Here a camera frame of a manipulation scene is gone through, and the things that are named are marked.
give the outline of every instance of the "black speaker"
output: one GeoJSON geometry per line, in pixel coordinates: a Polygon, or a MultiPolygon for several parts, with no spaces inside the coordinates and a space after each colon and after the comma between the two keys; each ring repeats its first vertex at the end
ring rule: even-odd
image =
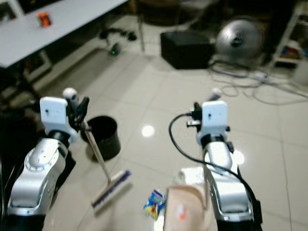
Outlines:
{"type": "Polygon", "coordinates": [[[171,31],[160,34],[162,57],[175,69],[205,69],[214,46],[194,31],[171,31]]]}

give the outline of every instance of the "mop handle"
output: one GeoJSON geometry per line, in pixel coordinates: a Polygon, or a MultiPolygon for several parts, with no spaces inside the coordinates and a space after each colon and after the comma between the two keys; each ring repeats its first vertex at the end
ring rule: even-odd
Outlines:
{"type": "Polygon", "coordinates": [[[94,154],[95,154],[95,156],[96,156],[98,162],[99,162],[100,165],[102,166],[102,169],[103,169],[103,171],[104,171],[104,173],[105,173],[105,175],[106,175],[106,177],[107,177],[107,179],[108,179],[108,183],[110,183],[110,182],[111,182],[111,177],[110,177],[110,175],[109,175],[109,173],[108,173],[107,166],[106,166],[106,164],[105,164],[105,162],[104,162],[104,159],[103,159],[103,157],[102,157],[102,154],[101,154],[101,152],[100,152],[99,147],[97,146],[97,143],[96,143],[96,141],[95,141],[95,138],[94,138],[92,132],[89,131],[89,129],[88,129],[89,126],[88,126],[88,123],[86,122],[86,120],[83,120],[82,126],[85,128],[85,133],[86,133],[86,135],[87,135],[89,144],[90,144],[90,146],[91,146],[91,148],[92,148],[92,150],[93,150],[93,152],[94,152],[94,154]]]}

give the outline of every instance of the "white table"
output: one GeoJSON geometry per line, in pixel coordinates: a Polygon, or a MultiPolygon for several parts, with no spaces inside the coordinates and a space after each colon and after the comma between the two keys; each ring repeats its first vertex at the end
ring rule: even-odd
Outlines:
{"type": "Polygon", "coordinates": [[[0,25],[0,67],[7,68],[128,0],[61,0],[0,25]],[[42,28],[38,12],[49,12],[42,28]]]}

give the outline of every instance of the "mop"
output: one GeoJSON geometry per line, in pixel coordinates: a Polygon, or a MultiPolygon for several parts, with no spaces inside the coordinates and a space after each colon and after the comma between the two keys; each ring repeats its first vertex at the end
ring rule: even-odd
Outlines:
{"type": "MultiPolygon", "coordinates": [[[[66,88],[63,91],[63,96],[66,98],[66,100],[70,102],[73,110],[76,112],[79,107],[79,98],[78,98],[76,90],[73,88],[66,88]]],[[[107,177],[107,184],[98,192],[96,197],[91,202],[94,211],[97,211],[98,208],[102,207],[103,203],[107,200],[107,198],[110,198],[112,192],[116,188],[118,188],[119,185],[121,185],[123,182],[126,181],[126,179],[131,175],[131,172],[128,170],[120,171],[117,174],[115,174],[113,177],[111,177],[108,172],[106,163],[104,162],[103,156],[100,152],[100,149],[97,146],[95,138],[91,132],[91,129],[89,129],[88,123],[85,119],[83,120],[81,127],[84,129],[86,136],[88,138],[89,144],[107,177]]]]}

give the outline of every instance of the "black cord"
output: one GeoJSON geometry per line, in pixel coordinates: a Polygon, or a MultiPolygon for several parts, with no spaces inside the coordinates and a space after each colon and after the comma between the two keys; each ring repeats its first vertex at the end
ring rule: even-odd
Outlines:
{"type": "Polygon", "coordinates": [[[260,217],[260,215],[256,214],[257,211],[260,211],[261,212],[261,207],[260,207],[260,202],[256,199],[256,196],[254,194],[254,192],[252,191],[252,189],[250,188],[250,186],[248,185],[248,183],[239,175],[237,175],[236,173],[232,172],[230,169],[228,168],[225,168],[225,167],[222,167],[222,166],[219,166],[219,165],[216,165],[216,164],[213,164],[213,163],[210,163],[210,162],[206,162],[206,161],[203,161],[203,160],[199,160],[199,159],[195,159],[191,156],[189,156],[188,154],[186,154],[179,146],[178,144],[176,143],[176,141],[174,140],[174,137],[172,135],[172,126],[174,124],[175,121],[177,121],[179,118],[181,117],[185,117],[185,116],[191,116],[191,113],[185,113],[185,114],[180,114],[178,116],[176,116],[171,122],[170,122],[170,125],[169,125],[169,135],[170,135],[170,138],[171,138],[171,141],[172,143],[174,144],[174,146],[177,148],[177,150],[183,155],[185,156],[186,158],[194,161],[194,162],[197,162],[197,163],[200,163],[200,164],[203,164],[203,165],[210,165],[210,166],[213,166],[213,167],[216,167],[216,168],[220,168],[226,172],[229,172],[231,175],[235,176],[243,185],[244,187],[246,188],[247,192],[248,192],[248,195],[249,197],[251,198],[252,200],[252,206],[253,206],[253,211],[254,211],[254,220],[255,222],[259,222],[259,223],[262,223],[262,217],[260,217]]]}

